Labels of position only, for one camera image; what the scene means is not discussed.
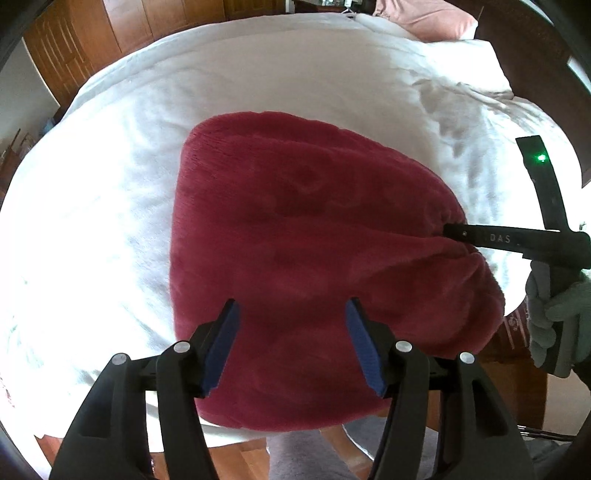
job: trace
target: gray glove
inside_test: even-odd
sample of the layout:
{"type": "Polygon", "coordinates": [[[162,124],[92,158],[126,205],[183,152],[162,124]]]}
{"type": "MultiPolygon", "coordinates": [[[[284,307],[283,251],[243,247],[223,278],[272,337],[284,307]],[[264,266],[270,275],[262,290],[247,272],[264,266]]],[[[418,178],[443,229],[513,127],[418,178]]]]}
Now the gray glove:
{"type": "Polygon", "coordinates": [[[525,292],[530,314],[530,352],[535,366],[539,368],[543,365],[548,348],[556,342],[555,322],[578,322],[579,334],[572,363],[583,362],[591,355],[591,280],[581,273],[580,281],[549,300],[540,295],[540,290],[547,291],[549,287],[538,285],[536,276],[531,273],[525,292]]]}

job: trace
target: silver screw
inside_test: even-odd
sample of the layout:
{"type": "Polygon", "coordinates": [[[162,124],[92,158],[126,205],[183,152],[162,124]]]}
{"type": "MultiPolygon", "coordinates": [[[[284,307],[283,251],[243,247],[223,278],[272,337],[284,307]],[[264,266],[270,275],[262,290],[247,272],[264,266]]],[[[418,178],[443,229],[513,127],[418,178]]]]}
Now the silver screw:
{"type": "Polygon", "coordinates": [[[474,355],[472,355],[470,352],[460,353],[460,360],[465,364],[473,364],[476,361],[474,355]]]}
{"type": "Polygon", "coordinates": [[[398,350],[399,352],[408,353],[412,349],[412,344],[410,344],[406,340],[400,340],[399,342],[396,342],[396,350],[398,350]]]}
{"type": "Polygon", "coordinates": [[[189,351],[191,344],[189,342],[179,342],[176,343],[173,348],[177,353],[185,353],[189,351]]]}
{"type": "Polygon", "coordinates": [[[127,361],[127,355],[125,355],[124,353],[118,353],[117,355],[114,355],[113,358],[111,359],[111,362],[113,362],[113,365],[123,365],[126,361],[127,361]]]}

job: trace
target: red plush fabric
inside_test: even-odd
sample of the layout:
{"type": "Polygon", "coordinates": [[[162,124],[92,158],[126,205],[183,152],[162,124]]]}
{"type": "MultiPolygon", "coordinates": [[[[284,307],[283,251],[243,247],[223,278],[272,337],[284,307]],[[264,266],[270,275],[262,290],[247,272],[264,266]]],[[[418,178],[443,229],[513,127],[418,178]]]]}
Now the red plush fabric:
{"type": "Polygon", "coordinates": [[[312,429],[380,408],[345,302],[424,352],[480,351],[503,295],[483,256],[441,237],[462,208],[429,169],[356,133],[285,113],[233,113],[187,139],[170,284],[179,339],[229,297],[242,327],[200,415],[228,427],[312,429]]]}

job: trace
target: white bed sheet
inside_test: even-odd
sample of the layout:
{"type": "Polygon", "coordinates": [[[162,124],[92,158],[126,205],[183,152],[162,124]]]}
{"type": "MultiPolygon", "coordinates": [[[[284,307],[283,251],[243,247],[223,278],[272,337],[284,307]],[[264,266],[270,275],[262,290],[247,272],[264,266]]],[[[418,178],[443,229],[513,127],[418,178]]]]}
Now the white bed sheet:
{"type": "MultiPolygon", "coordinates": [[[[213,115],[283,111],[396,148],[437,173],[471,223],[542,228],[514,138],[541,134],[570,223],[580,170],[562,131],[515,98],[492,47],[423,44],[338,14],[208,25],[98,73],[29,153],[0,212],[0,357],[39,434],[63,436],[99,371],[174,342],[168,248],[180,149],[213,115]]],[[[483,251],[506,296],[528,262],[483,251]]],[[[161,448],[148,397],[152,451],[161,448]]],[[[209,445],[260,432],[206,428],[209,445]]]]}

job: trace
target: bed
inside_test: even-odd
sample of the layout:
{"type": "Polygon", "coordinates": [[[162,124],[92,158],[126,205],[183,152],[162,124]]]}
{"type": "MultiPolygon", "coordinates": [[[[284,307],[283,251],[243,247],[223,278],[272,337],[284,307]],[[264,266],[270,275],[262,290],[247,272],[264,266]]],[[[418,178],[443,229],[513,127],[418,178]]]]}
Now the bed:
{"type": "MultiPolygon", "coordinates": [[[[491,25],[481,17],[477,38],[491,25]]],[[[0,212],[1,373],[30,431],[63,437],[113,354],[156,355],[175,341],[168,242],[178,158],[190,129],[213,115],[278,110],[351,129],[431,168],[469,222],[529,228],[542,228],[541,215],[513,139],[542,134],[578,229],[589,165],[577,155],[589,158],[589,140],[580,124],[561,123],[563,105],[539,102],[561,129],[514,96],[527,79],[510,84],[511,56],[493,44],[422,44],[340,14],[282,15],[176,33],[92,76],[27,156],[0,212]]],[[[560,81],[587,101],[569,71],[560,81]]],[[[568,118],[591,125],[577,112],[568,118]]],[[[508,314],[524,298],[528,263],[483,253],[508,314]]],[[[147,400],[151,451],[160,451],[147,400]]],[[[264,434],[204,432],[210,446],[264,434]]]]}

